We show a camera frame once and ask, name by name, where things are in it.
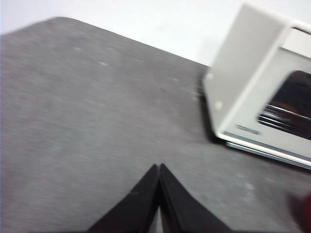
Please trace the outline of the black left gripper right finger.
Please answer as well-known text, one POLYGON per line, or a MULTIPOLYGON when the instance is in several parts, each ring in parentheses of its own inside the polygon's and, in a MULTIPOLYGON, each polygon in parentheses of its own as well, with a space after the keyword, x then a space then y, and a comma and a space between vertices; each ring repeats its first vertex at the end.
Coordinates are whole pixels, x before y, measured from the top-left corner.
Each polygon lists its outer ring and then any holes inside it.
POLYGON ((160 212, 165 233, 230 233, 231 229, 198 202, 164 165, 159 167, 160 212))

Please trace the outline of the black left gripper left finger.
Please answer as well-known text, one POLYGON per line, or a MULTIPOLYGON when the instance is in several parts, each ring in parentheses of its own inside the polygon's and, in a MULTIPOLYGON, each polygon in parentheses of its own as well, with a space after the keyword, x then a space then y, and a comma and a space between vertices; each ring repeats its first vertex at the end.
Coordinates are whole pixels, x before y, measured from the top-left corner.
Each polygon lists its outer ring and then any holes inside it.
POLYGON ((130 192, 102 216, 88 233, 147 233, 154 220, 159 195, 159 171, 152 165, 130 192))

